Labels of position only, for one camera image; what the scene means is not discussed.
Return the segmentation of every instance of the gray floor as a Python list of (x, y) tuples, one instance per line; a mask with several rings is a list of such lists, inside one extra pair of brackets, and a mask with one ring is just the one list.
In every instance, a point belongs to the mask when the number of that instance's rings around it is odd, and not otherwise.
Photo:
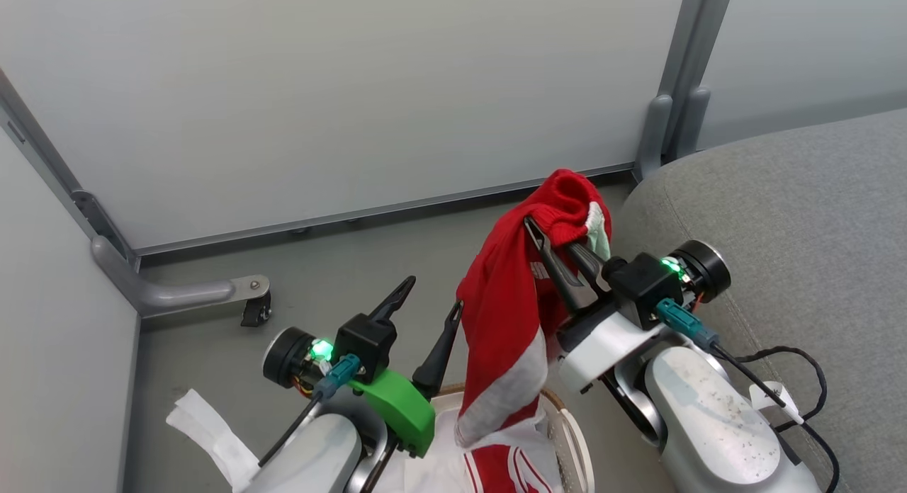
[[(629, 186), (602, 189), (615, 212)], [(405, 276), (418, 277), (394, 316), (398, 341), (391, 367), (404, 373), (421, 363), (453, 302), (454, 291), (496, 219), (512, 205), (450, 213), (401, 224), (312, 238), (145, 271), (160, 283), (190, 283), (263, 273), (270, 277), (274, 315), (258, 329), (241, 328), (241, 306), (195, 310), (152, 319), (142, 328), (126, 463), (125, 491), (230, 491), (208, 455), (164, 420), (172, 403), (193, 387), (257, 455), (281, 435), (302, 407), (260, 373), (270, 339), (290, 325), (333, 337), (356, 312), (368, 312)], [(446, 382), (466, 377), (462, 334)], [(602, 386), (583, 396), (548, 381), (583, 429), (599, 492), (672, 491), (658, 454)]]

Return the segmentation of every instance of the white wall panel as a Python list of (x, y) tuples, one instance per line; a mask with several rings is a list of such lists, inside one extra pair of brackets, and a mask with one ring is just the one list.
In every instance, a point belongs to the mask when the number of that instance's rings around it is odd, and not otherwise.
[(0, 0), (135, 248), (631, 162), (680, 0)]
[(907, 0), (731, 0), (699, 147), (907, 106)]
[(0, 198), (0, 491), (114, 493), (135, 310), (3, 128)]

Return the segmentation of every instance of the white paper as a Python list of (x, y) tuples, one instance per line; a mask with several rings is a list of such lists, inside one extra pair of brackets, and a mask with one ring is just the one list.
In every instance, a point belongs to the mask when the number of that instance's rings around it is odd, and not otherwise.
[(252, 476), (259, 471), (259, 460), (255, 454), (195, 390), (190, 389), (177, 400), (176, 408), (167, 416), (167, 423), (182, 431), (211, 456), (233, 488), (233, 493), (246, 489)]
[[(784, 413), (787, 413), (787, 416), (797, 424), (803, 424), (803, 418), (800, 417), (800, 410), (797, 409), (794, 398), (791, 397), (790, 392), (787, 392), (787, 388), (779, 381), (765, 381), (765, 386), (773, 390), (776, 396), (781, 397), (781, 400), (783, 400), (786, 405), (782, 408)], [(768, 397), (765, 392), (762, 392), (762, 389), (755, 383), (749, 386), (749, 399), (755, 409), (777, 406), (777, 404), (774, 403), (774, 400), (772, 400), (771, 397)]]

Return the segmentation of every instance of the black cable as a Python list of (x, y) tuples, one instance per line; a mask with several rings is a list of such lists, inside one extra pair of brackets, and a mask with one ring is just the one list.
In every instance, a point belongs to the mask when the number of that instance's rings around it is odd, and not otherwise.
[[(725, 351), (716, 342), (713, 342), (712, 350), (717, 352), (720, 357), (722, 357), (724, 360), (728, 361), (731, 365), (736, 367), (740, 371), (740, 373), (744, 373), (745, 376), (747, 378), (749, 378), (750, 380), (752, 380), (752, 382), (755, 383), (755, 385), (757, 385), (759, 387), (759, 389), (762, 390), (762, 392), (765, 392), (765, 395), (770, 397), (770, 399), (773, 400), (773, 402), (777, 403), (778, 406), (781, 406), (782, 408), (784, 408), (785, 405), (784, 405), (783, 400), (781, 400), (780, 397), (778, 397), (777, 394), (775, 394), (773, 392), (773, 390), (769, 389), (768, 386), (765, 385), (764, 382), (759, 380), (758, 377), (755, 376), (755, 374), (751, 370), (749, 370), (748, 367), (746, 367), (745, 365), (742, 364), (742, 363), (744, 363), (744, 361), (756, 361), (756, 360), (759, 360), (759, 358), (764, 358), (764, 357), (759, 356), (764, 353), (765, 353), (765, 356), (770, 355), (771, 353), (769, 353), (768, 350), (759, 351), (755, 355), (751, 355), (749, 357), (741, 357), (741, 360), (738, 360), (738, 358), (732, 357), (731, 354), (729, 354), (727, 351)], [(814, 364), (814, 366), (816, 367), (816, 374), (818, 375), (821, 372), (822, 368), (818, 367), (818, 363), (815, 363), (816, 361), (812, 360), (812, 357), (807, 358), (807, 360), (810, 360), (810, 363)], [(825, 389), (825, 377), (826, 377), (825, 373), (822, 373), (821, 378), (822, 378), (824, 392), (826, 390)], [(822, 403), (822, 405), (825, 404), (825, 399), (823, 397), (821, 399), (821, 403)], [(832, 493), (833, 491), (835, 491), (835, 488), (838, 487), (838, 483), (841, 480), (841, 465), (838, 463), (838, 458), (835, 455), (835, 451), (833, 451), (832, 448), (828, 445), (828, 443), (826, 443), (825, 439), (823, 439), (822, 437), (819, 436), (819, 433), (816, 433), (816, 430), (813, 429), (812, 426), (810, 426), (806, 422), (804, 422), (803, 424), (800, 424), (800, 426), (803, 426), (803, 430), (806, 431), (806, 434), (808, 434), (810, 437), (812, 437), (816, 441), (816, 443), (819, 444), (819, 447), (821, 447), (822, 450), (825, 451), (826, 454), (828, 455), (828, 460), (832, 462), (832, 480), (829, 482), (828, 487), (826, 489), (826, 493)]]
[[(817, 400), (816, 402), (816, 408), (809, 410), (806, 415), (803, 415), (803, 420), (809, 421), (809, 419), (812, 419), (817, 415), (817, 413), (822, 412), (822, 408), (826, 405), (826, 400), (828, 399), (828, 383), (826, 382), (826, 374), (822, 371), (822, 366), (817, 363), (815, 358), (810, 357), (809, 353), (801, 350), (800, 348), (791, 348), (790, 346), (775, 346), (774, 348), (768, 348), (767, 350), (757, 351), (752, 355), (746, 355), (746, 357), (736, 357), (736, 360), (738, 360), (739, 363), (752, 363), (752, 361), (758, 361), (761, 360), (761, 358), (765, 358), (776, 353), (793, 353), (800, 355), (801, 357), (806, 359), (807, 363), (810, 363), (813, 366), (814, 370), (816, 370), (816, 377), (819, 379), (819, 387), (821, 391), (819, 392), (819, 400)], [(787, 429), (793, 428), (793, 426), (796, 426), (796, 422), (788, 421), (784, 422), (784, 424), (781, 424), (774, 430), (778, 432), (787, 431)]]
[(762, 383), (762, 380), (759, 380), (759, 377), (756, 374), (749, 370), (748, 367), (740, 363), (740, 361), (736, 360), (736, 358), (732, 357), (732, 355), (725, 351), (725, 349), (722, 348), (717, 342), (712, 342), (712, 350), (717, 352), (732, 366), (736, 367), (740, 371), (740, 373), (744, 373), (745, 376), (752, 381), (752, 383), (755, 383), (755, 386), (760, 387), (760, 389), (762, 389), (762, 392), (765, 392), (765, 395), (768, 396), (768, 399), (773, 400), (773, 402), (781, 408), (787, 406), (787, 403), (783, 402), (783, 400), (781, 400), (781, 397), (778, 397), (778, 395), (774, 393), (774, 390), (769, 389), (767, 385)]
[(299, 427), (299, 424), (302, 424), (302, 421), (305, 421), (305, 417), (308, 417), (309, 413), (311, 413), (312, 409), (315, 408), (315, 405), (317, 405), (320, 400), (321, 392), (316, 392), (315, 395), (312, 396), (311, 399), (309, 399), (308, 405), (305, 406), (305, 409), (302, 410), (302, 413), (300, 413), (299, 416), (295, 418), (295, 421), (293, 421), (293, 423), (289, 426), (289, 429), (286, 429), (286, 432), (281, 436), (281, 439), (279, 439), (274, 444), (274, 446), (265, 453), (265, 457), (263, 457), (259, 461), (259, 468), (264, 467), (265, 463), (270, 461), (271, 458), (281, 450), (286, 441), (289, 439), (289, 436), (292, 435), (293, 431), (295, 431), (295, 429)]
[(832, 480), (828, 483), (828, 487), (826, 487), (826, 493), (832, 493), (832, 491), (835, 491), (835, 488), (838, 487), (838, 481), (841, 480), (841, 465), (838, 463), (835, 451), (833, 451), (830, 445), (826, 443), (825, 439), (822, 439), (822, 437), (819, 436), (819, 433), (817, 433), (812, 426), (806, 422), (800, 424), (800, 426), (802, 426), (803, 431), (806, 431), (806, 434), (813, 437), (816, 443), (819, 444), (819, 447), (821, 447), (828, 455), (828, 460), (832, 462)]

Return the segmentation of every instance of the caster wheel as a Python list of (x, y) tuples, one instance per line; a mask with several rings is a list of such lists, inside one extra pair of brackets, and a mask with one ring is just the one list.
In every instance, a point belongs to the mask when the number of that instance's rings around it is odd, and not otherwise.
[(264, 296), (246, 300), (246, 309), (242, 312), (244, 327), (259, 327), (271, 317), (271, 293)]

